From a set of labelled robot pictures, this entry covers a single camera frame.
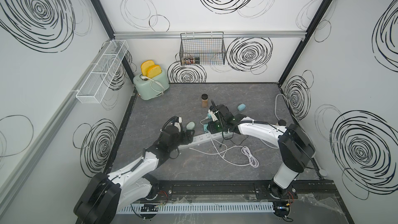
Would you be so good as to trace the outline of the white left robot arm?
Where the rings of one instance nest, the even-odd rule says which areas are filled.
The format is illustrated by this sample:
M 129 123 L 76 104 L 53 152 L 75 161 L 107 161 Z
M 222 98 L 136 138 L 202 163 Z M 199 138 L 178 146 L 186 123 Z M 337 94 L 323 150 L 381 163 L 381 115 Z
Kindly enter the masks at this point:
M 170 159 L 181 145 L 193 142 L 195 131 L 184 129 L 182 119 L 170 118 L 160 129 L 159 137 L 140 158 L 109 174 L 97 173 L 76 203 L 73 212 L 83 224 L 110 224 L 116 214 L 131 203 L 154 199 L 158 180 L 150 172 Z

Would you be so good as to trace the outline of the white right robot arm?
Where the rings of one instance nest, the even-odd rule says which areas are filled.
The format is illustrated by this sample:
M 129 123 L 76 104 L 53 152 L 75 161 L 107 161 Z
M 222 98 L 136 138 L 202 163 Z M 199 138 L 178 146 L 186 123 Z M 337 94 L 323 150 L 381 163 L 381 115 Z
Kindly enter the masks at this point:
M 209 107 L 212 121 L 207 130 L 215 133 L 236 133 L 266 141 L 279 149 L 283 162 L 268 191 L 272 197 L 281 199 L 296 177 L 303 173 L 315 156 L 316 148 L 302 128 L 296 124 L 274 125 L 253 120 L 243 114 L 232 114 L 223 104 Z

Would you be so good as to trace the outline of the white power strip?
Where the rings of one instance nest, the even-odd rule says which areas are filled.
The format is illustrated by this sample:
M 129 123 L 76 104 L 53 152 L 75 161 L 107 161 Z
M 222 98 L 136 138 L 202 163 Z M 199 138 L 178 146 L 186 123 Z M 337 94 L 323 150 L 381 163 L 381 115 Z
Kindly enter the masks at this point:
M 225 133 L 223 134 L 225 138 L 230 138 L 232 137 L 232 133 Z M 193 138 L 193 141 L 188 144 L 188 145 L 180 145 L 178 148 L 179 150 L 184 150 L 184 149 L 188 149 L 188 148 L 194 148 L 196 146 L 205 144 L 207 142 L 211 142 L 211 141 L 222 141 L 222 133 L 216 133 L 216 134 L 210 134 L 210 133 L 205 133 L 205 134 L 201 134 L 201 135 L 197 135 Z

